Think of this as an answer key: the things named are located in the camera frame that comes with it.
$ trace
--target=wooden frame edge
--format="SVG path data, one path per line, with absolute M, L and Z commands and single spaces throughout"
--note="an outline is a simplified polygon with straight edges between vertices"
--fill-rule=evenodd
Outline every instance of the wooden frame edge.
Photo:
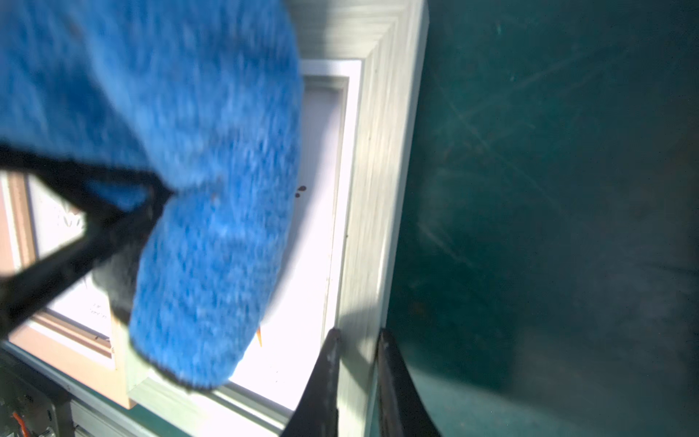
M 30 265 L 36 260 L 34 246 L 34 230 L 29 207 L 27 191 L 27 177 L 17 173 L 7 173 L 7 189 L 9 193 L 9 205 L 3 196 L 3 215 L 6 215 L 6 207 L 12 211 L 12 227 L 10 223 L 2 222 L 0 231 L 9 233 L 14 229 L 16 235 L 17 254 L 22 266 Z M 13 259 L 13 254 L 3 254 L 3 262 Z M 41 329 L 31 324 L 37 323 L 57 335 L 66 338 L 66 341 L 75 344 L 74 348 L 62 344 L 48 336 Z M 67 374 L 75 380 L 87 385 L 96 392 L 106 396 L 115 403 L 132 408 L 136 405 L 128 396 L 127 374 L 125 371 L 126 360 L 124 358 L 123 339 L 116 336 L 122 330 L 121 323 L 112 316 L 113 335 L 109 341 L 95 338 L 90 333 L 73 326 L 68 322 L 53 317 L 47 313 L 37 313 L 30 319 L 30 323 L 14 330 L 9 336 L 10 343 L 22 348 L 57 370 Z M 114 368 L 103 366 L 99 362 L 86 361 L 89 358 L 79 352 L 81 348 L 92 351 L 114 363 Z

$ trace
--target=white picture frame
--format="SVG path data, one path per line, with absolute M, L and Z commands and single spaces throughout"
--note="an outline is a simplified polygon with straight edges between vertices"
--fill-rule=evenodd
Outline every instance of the white picture frame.
M 343 341 L 340 435 L 362 436 L 373 411 L 373 363 L 391 287 L 427 6 L 425 0 L 288 0 L 287 7 L 307 86 L 324 84 L 347 96 L 356 86 L 359 95 L 356 124 L 344 127 L 341 145 L 340 166 L 348 173 L 336 197 L 345 211 L 336 215 L 342 250 L 333 267 L 339 285 L 337 296 L 329 297 L 324 330 L 338 327 Z M 353 111 L 348 101 L 345 119 Z M 162 378 L 133 351 L 127 354 L 127 384 L 134 401 L 193 436 L 225 429 L 275 436 L 291 415 L 242 387 L 188 391 Z

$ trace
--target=scratches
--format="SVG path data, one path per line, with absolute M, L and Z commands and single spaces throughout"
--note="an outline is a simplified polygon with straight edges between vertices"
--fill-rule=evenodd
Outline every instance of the scratches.
M 557 71 L 560 71 L 570 65 L 573 65 L 574 63 L 585 59 L 587 57 L 590 57 L 594 55 L 596 50 L 590 50 L 587 52 L 578 52 L 574 54 L 573 56 L 567 57 L 565 59 L 562 59 L 560 61 L 554 62 L 553 64 L 549 65 L 543 70 L 539 70 L 538 72 L 527 76 L 526 78 L 520 80 L 519 82 L 515 83 L 513 86 L 504 89 L 503 91 L 496 92 L 495 94 L 491 94 L 490 97 L 487 99 L 483 100 L 481 103 L 477 104 L 476 106 L 473 106 L 471 109 L 464 111 L 462 113 L 457 111 L 457 115 L 463 119 L 463 118 L 469 118 L 472 117 L 479 112 L 483 111 L 484 109 L 489 108 L 490 106 L 493 106 L 495 103 L 498 103 L 499 101 L 505 100 L 508 98 L 512 93 L 516 91 L 521 91 L 522 89 L 525 89 L 532 84 L 538 82 L 539 80 L 542 80 L 546 76 L 552 73 L 556 73 Z
M 582 55 L 578 55 L 578 56 L 575 56 L 575 57 L 567 58 L 567 59 L 565 59 L 564 61 L 559 61 L 559 62 L 555 63 L 553 66 L 549 67 L 548 69 L 542 71 L 541 74 L 543 74 L 544 72 L 550 73 L 551 71 L 555 71 L 555 70 L 557 70 L 557 69 L 562 69 L 564 66 L 570 65 L 571 63 L 573 63 L 574 61 L 576 61 L 576 60 L 578 60 L 578 59 L 581 59 L 582 57 L 583 57 Z M 551 196 L 548 194 L 548 192 L 544 189 L 544 187 L 542 187 L 534 178 L 532 178 L 531 176 L 529 176 L 529 174 L 527 174 L 524 170 L 522 170 L 521 168 L 519 168 L 514 162 L 511 162 L 509 159 L 506 159 L 504 156 L 502 156 L 501 154 L 499 154 L 499 153 L 497 153 L 495 150 L 493 150 L 493 148 L 491 147 L 491 144 L 490 144 L 488 141 L 486 141 L 486 140 L 480 135 L 480 132 L 478 132 L 478 130 L 476 130 L 476 128 L 475 128 L 473 125 L 471 125 L 471 124 L 467 121 L 467 119 L 466 119 L 466 118 L 467 118 L 467 115 L 466 115 L 465 113 L 460 113 L 460 112 L 459 112 L 459 110 L 457 109 L 456 105 L 454 105 L 454 102 L 450 99 L 448 93 L 446 92 L 446 90 L 444 89 L 444 87 L 441 85 L 441 82 L 439 81 L 439 78 L 438 78 L 437 75 L 434 73 L 434 71 L 432 71 L 431 69 L 429 69 L 429 73 L 433 76 L 433 78 L 434 78 L 434 80 L 435 80 L 435 83 L 437 84 L 438 89 L 440 90 L 440 92 L 442 93 L 442 95 L 444 96 L 444 98 L 446 99 L 447 105 L 449 106 L 449 108 L 451 108 L 451 110 L 454 112 L 455 116 L 461 121 L 461 124 L 463 125 L 463 127 L 466 128 L 466 130 L 468 130 L 468 131 L 471 133 L 471 135 L 473 135 L 473 136 L 478 140 L 478 142 L 480 143 L 480 145 L 481 145 L 492 157 L 495 157 L 498 161 L 500 161 L 502 164 L 504 164 L 506 167 L 508 167 L 511 171 L 515 172 L 517 175 L 519 175 L 520 177 L 522 177 L 522 178 L 523 178 L 537 193 L 539 193 L 539 195 L 540 195 L 540 196 L 541 196 L 541 197 L 542 197 L 542 198 L 543 198 L 543 199 L 544 199 L 544 200 L 545 200 L 545 201 L 546 201 L 560 216 L 564 217 L 565 219 L 567 219 L 567 220 L 569 220 L 569 221 L 571 221 L 571 222 L 574 222 L 572 214 L 571 214 L 568 210 L 566 210 L 566 209 L 563 207 L 563 205 L 561 204 L 561 202 L 559 202 L 559 201 L 557 201 L 556 199 L 554 199 L 553 197 L 551 197 Z M 526 80 L 524 80 L 524 81 L 522 81 L 522 82 L 528 81 L 529 83 L 531 83 L 533 80 L 538 80 L 538 79 L 540 79 L 541 77 L 543 77 L 543 76 L 540 76 L 540 77 L 538 76 L 538 77 L 536 77 L 536 78 L 533 77 L 533 76 L 530 76 L 529 79 L 526 79 Z M 519 86 L 520 86 L 520 87 L 523 87 L 523 86 L 527 86 L 527 85 L 526 85 L 526 84 L 525 84 L 525 85 L 522 85 L 522 83 L 520 83 Z M 587 231 L 588 233 L 590 233 L 590 234 L 593 233 L 592 228 L 590 228 L 590 227 L 589 227 L 588 225 L 586 225 L 585 223 L 583 223 L 583 222 L 578 222 L 577 220 L 575 220 L 575 222 L 578 223 L 582 228 L 584 228 L 585 231 Z
M 465 264 L 468 268 L 474 268 L 475 265 L 468 258 L 457 254 L 443 239 L 436 236 L 430 228 L 428 228 L 424 223 L 419 222 L 417 224 L 418 229 L 422 232 L 427 239 L 435 244 L 442 252 L 449 255 L 455 262 L 459 264 Z
M 590 82 L 591 80 L 593 80 L 594 78 L 599 76 L 601 73 L 605 73 L 605 72 L 609 71 L 609 68 L 612 65 L 624 60 L 624 58 L 626 58 L 626 55 L 628 55 L 628 53 L 631 50 L 633 50 L 633 48 L 629 47 L 626 50 L 624 50 L 623 52 L 619 53 L 617 56 L 615 56 L 615 57 L 603 62 L 602 64 L 598 65 L 596 68 L 592 69 L 592 71 L 590 71 L 585 76 L 583 76 L 582 79 L 578 80 L 577 82 L 575 82 L 573 84 L 570 84 L 566 88 L 564 88 L 561 91 L 559 91 L 558 93 L 556 93 L 556 96 L 557 97 L 567 96 L 568 94 L 575 91 L 576 89 L 585 86 L 585 84 L 587 84 L 588 82 Z

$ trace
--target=picture frame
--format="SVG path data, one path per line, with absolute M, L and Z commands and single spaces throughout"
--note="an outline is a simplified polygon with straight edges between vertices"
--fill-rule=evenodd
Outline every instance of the picture frame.
M 37 259 L 28 177 L 0 173 L 0 270 L 4 275 Z M 47 311 L 35 314 L 9 336 L 9 342 L 87 385 L 125 408 L 135 403 L 127 392 L 126 327 L 113 315 L 109 338 Z
M 307 87 L 343 93 L 333 256 L 318 341 L 338 327 L 340 436 L 368 433 L 428 26 L 425 0 L 287 0 Z M 126 328 L 122 327 L 123 336 Z M 126 351 L 129 396 L 193 436 L 276 436 L 293 413 L 244 387 L 197 392 Z

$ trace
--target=white paper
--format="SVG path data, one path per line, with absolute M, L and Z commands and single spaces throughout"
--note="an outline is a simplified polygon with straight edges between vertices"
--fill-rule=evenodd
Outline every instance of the white paper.
M 307 89 L 296 209 L 277 289 L 255 339 L 231 381 L 295 409 L 322 346 L 333 249 L 341 95 Z

